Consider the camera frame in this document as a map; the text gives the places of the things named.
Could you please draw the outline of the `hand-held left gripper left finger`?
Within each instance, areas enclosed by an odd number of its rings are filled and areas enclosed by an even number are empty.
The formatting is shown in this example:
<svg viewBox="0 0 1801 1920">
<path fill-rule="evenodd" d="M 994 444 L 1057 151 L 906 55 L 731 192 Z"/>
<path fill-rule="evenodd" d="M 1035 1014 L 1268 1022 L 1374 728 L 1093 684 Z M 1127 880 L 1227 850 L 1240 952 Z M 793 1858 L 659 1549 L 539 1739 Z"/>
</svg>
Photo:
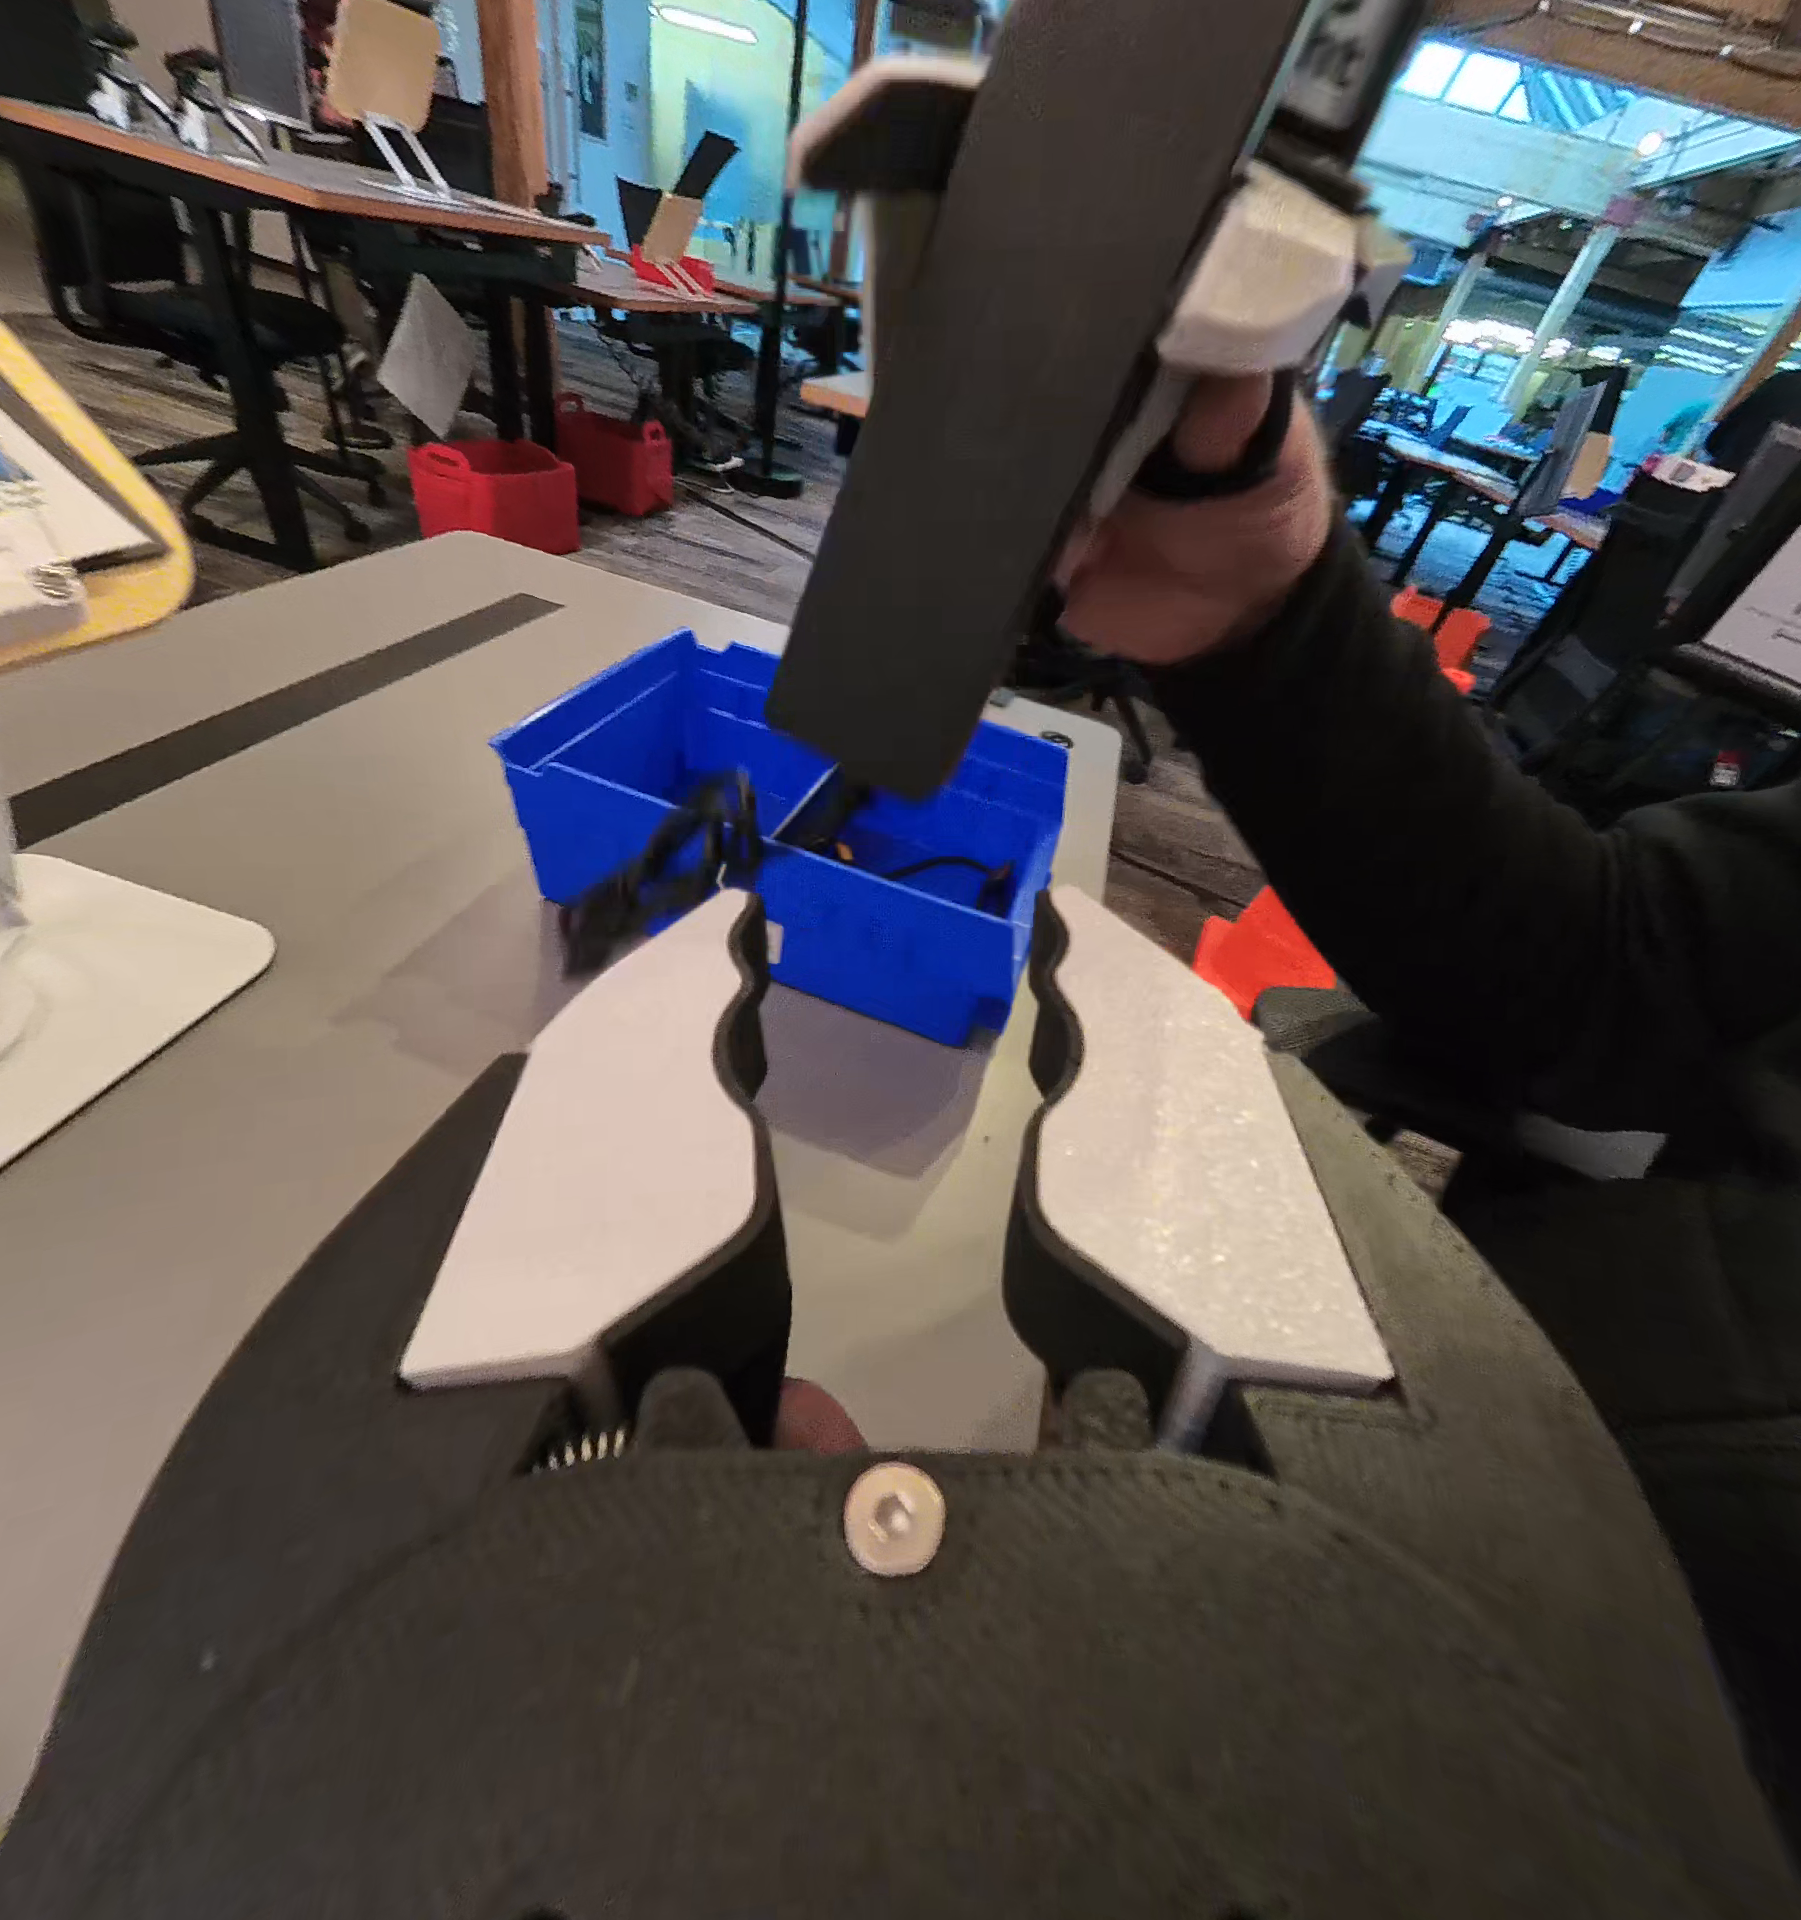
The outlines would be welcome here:
<svg viewBox="0 0 1801 1920">
<path fill-rule="evenodd" d="M 757 1107 L 766 988 L 764 909 L 728 889 L 530 1044 L 407 1338 L 409 1390 L 552 1382 L 609 1436 L 691 1369 L 770 1445 L 792 1279 Z"/>
</svg>

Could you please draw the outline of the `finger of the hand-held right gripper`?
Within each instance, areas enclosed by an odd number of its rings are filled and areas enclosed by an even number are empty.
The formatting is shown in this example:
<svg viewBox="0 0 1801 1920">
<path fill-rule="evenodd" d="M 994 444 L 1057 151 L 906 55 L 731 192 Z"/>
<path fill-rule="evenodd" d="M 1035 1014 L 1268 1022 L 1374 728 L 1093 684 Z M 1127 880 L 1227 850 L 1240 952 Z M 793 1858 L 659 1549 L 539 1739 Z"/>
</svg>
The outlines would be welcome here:
<svg viewBox="0 0 1801 1920">
<path fill-rule="evenodd" d="M 913 289 L 990 67 L 987 59 L 880 57 L 790 134 L 790 189 L 867 208 L 864 287 L 874 307 L 895 307 Z"/>
<path fill-rule="evenodd" d="M 1292 372 L 1320 346 L 1362 268 L 1362 214 L 1252 161 L 1196 250 L 1158 361 L 1175 376 Z"/>
</svg>

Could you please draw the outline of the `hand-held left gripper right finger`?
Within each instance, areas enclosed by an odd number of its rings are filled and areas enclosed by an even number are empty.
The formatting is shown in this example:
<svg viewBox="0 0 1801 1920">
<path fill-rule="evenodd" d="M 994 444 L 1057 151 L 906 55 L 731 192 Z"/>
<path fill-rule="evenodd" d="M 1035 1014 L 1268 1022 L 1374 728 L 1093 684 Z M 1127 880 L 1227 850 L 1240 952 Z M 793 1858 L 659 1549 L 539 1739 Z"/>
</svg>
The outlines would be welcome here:
<svg viewBox="0 0 1801 1920">
<path fill-rule="evenodd" d="M 1028 1122 L 1002 1267 L 1059 1406 L 1136 1387 L 1153 1442 L 1214 1452 L 1234 1390 L 1396 1387 L 1259 1031 L 1074 885 L 1035 909 Z"/>
</svg>

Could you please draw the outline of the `blue plastic bin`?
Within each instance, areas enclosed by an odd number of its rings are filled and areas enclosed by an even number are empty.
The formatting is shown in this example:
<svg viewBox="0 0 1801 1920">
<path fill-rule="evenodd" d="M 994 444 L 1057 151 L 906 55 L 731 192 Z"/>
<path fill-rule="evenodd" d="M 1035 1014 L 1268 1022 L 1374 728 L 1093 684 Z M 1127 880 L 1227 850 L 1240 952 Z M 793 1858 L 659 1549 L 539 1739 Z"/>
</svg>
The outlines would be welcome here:
<svg viewBox="0 0 1801 1920">
<path fill-rule="evenodd" d="M 960 877 L 917 889 L 774 848 L 768 832 L 837 769 L 768 728 L 777 667 L 768 651 L 675 631 L 490 740 L 566 971 L 597 973 L 739 889 L 764 909 L 777 982 L 935 1044 L 1000 1033 L 1053 872 L 1071 750 L 984 721 L 928 801 L 880 792 L 859 823 L 862 845 L 893 860 L 1012 860 L 1014 902 L 991 919 L 953 905 Z"/>
</svg>

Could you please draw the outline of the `person's right forearm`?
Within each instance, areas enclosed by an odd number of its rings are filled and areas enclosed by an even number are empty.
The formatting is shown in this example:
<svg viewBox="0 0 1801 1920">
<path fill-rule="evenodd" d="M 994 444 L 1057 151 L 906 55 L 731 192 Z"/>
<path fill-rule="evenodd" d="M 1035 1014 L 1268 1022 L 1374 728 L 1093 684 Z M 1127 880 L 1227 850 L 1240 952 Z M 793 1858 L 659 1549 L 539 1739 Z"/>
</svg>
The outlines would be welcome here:
<svg viewBox="0 0 1801 1920">
<path fill-rule="evenodd" d="M 1155 687 L 1346 988 L 1491 1105 L 1647 1128 L 1801 1008 L 1801 775 L 1588 826 L 1490 741 L 1344 529 Z"/>
</svg>

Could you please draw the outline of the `person's right hand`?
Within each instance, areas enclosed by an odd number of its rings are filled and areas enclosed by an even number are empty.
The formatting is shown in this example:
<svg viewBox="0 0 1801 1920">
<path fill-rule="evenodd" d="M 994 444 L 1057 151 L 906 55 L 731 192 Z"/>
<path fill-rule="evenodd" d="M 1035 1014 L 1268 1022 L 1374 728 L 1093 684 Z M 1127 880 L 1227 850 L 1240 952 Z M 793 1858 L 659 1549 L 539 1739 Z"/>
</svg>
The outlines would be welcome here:
<svg viewBox="0 0 1801 1920">
<path fill-rule="evenodd" d="M 1059 628 L 1172 667 L 1262 628 L 1340 520 L 1292 375 L 1206 379 L 1120 503 L 1057 566 Z"/>
</svg>

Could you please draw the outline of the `orange plastic bin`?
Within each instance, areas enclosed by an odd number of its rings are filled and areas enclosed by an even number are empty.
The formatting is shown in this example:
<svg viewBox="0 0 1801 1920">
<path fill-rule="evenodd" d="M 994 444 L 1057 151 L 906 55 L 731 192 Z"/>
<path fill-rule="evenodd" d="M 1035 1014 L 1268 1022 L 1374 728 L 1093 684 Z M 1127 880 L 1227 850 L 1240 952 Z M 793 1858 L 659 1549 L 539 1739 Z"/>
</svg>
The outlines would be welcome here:
<svg viewBox="0 0 1801 1920">
<path fill-rule="evenodd" d="M 1192 973 L 1252 1021 L 1271 992 L 1324 994 L 1339 974 L 1307 939 L 1277 893 L 1266 885 L 1234 921 L 1210 919 L 1200 927 Z"/>
<path fill-rule="evenodd" d="M 1416 589 L 1398 589 L 1390 610 L 1394 619 L 1416 628 L 1430 640 L 1448 684 L 1462 697 L 1474 697 L 1474 658 L 1491 628 L 1491 615 L 1477 606 L 1451 609 L 1440 596 Z"/>
</svg>

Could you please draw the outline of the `red storage bin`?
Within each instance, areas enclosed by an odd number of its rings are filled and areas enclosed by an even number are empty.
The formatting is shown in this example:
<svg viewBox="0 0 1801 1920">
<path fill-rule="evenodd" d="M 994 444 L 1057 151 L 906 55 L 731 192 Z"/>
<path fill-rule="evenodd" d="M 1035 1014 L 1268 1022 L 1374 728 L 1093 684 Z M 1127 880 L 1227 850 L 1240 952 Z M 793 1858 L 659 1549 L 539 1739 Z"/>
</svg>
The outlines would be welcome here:
<svg viewBox="0 0 1801 1920">
<path fill-rule="evenodd" d="M 576 471 L 532 440 L 458 440 L 407 448 L 425 541 L 470 533 L 555 556 L 581 549 Z"/>
<path fill-rule="evenodd" d="M 555 450 L 573 469 L 581 505 L 648 517 L 674 508 L 674 439 L 662 420 L 614 420 L 580 394 L 555 399 Z"/>
</svg>

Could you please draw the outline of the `white paper sheet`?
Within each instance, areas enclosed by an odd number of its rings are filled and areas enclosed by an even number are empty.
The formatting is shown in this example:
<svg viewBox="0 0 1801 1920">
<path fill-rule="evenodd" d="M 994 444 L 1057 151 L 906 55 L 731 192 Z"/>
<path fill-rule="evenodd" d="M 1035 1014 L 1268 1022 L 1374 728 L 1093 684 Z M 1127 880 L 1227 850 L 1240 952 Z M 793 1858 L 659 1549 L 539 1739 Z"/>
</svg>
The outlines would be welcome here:
<svg viewBox="0 0 1801 1920">
<path fill-rule="evenodd" d="M 460 309 L 415 272 L 378 359 L 378 385 L 427 434 L 451 437 L 476 367 L 478 343 Z"/>
</svg>

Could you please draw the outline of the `white instruction board stand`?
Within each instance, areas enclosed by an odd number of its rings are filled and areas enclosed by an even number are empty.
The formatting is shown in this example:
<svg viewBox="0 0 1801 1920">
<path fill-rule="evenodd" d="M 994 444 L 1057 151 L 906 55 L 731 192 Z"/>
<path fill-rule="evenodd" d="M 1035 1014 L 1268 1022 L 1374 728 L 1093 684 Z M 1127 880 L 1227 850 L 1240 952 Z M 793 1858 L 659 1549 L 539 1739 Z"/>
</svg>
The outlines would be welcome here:
<svg viewBox="0 0 1801 1920">
<path fill-rule="evenodd" d="M 0 321 L 0 673 L 133 637 L 193 590 L 190 538 Z M 0 1173 L 253 985 L 261 924 L 21 850 L 0 772 L 0 902 L 36 1012 L 0 1061 Z"/>
</svg>

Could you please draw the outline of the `wooden desk black legs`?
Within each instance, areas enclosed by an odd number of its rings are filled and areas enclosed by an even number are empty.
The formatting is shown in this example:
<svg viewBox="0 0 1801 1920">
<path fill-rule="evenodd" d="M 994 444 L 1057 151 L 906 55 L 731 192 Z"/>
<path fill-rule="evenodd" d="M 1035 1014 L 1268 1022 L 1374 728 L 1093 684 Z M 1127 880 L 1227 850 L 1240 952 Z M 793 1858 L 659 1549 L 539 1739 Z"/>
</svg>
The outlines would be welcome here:
<svg viewBox="0 0 1801 1920">
<path fill-rule="evenodd" d="M 171 137 L 119 129 L 89 111 L 0 96 L 0 134 L 6 130 L 50 162 L 91 161 L 129 185 L 229 214 L 234 235 L 242 217 L 256 210 L 389 233 L 390 270 L 427 275 L 439 287 L 476 287 L 501 437 L 555 444 L 552 322 L 517 314 L 527 305 L 551 314 L 569 301 L 578 250 L 599 237 L 594 229 L 454 189 L 430 195 L 342 161 L 202 154 Z"/>
</svg>

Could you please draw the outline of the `person's black jacket torso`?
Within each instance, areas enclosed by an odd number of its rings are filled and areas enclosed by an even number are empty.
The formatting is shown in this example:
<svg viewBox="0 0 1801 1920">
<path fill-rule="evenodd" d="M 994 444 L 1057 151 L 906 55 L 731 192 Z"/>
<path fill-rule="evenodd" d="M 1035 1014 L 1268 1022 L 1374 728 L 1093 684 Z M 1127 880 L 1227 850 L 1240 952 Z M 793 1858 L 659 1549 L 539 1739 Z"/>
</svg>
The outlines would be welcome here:
<svg viewBox="0 0 1801 1920">
<path fill-rule="evenodd" d="M 1443 1212 L 1627 1454 L 1801 1871 L 1801 1008 L 1628 1130 L 1491 1105 L 1344 992 L 1256 1021 L 1380 1130 L 1459 1154 Z"/>
</svg>

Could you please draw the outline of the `black office chair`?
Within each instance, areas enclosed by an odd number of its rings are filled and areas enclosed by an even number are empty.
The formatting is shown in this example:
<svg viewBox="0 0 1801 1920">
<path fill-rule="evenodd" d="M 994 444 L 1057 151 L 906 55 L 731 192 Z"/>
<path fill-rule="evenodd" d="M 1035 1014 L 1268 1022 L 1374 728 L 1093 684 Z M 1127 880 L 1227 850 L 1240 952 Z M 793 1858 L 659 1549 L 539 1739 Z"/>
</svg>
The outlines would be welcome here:
<svg viewBox="0 0 1801 1920">
<path fill-rule="evenodd" d="M 192 541 L 309 571 L 307 505 L 332 515 L 348 541 L 371 541 L 329 480 L 359 485 L 382 505 L 382 467 L 295 446 L 281 425 L 282 369 L 337 363 L 335 315 L 301 296 L 257 289 L 229 214 L 129 185 L 91 161 L 50 162 L 12 130 L 0 134 L 0 154 L 19 175 L 57 322 L 89 347 L 193 372 L 230 405 L 229 431 L 132 456 L 144 469 L 195 469 L 174 508 Z"/>
</svg>

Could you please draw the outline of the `wooden support post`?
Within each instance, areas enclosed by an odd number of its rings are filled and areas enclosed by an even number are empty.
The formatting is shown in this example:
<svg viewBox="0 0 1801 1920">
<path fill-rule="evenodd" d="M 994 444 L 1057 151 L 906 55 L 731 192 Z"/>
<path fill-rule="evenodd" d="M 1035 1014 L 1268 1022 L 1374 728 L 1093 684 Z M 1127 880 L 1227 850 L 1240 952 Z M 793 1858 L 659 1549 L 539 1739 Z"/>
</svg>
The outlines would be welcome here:
<svg viewBox="0 0 1801 1920">
<path fill-rule="evenodd" d="M 539 3 L 476 3 L 486 134 L 501 201 L 535 210 L 551 187 Z"/>
</svg>

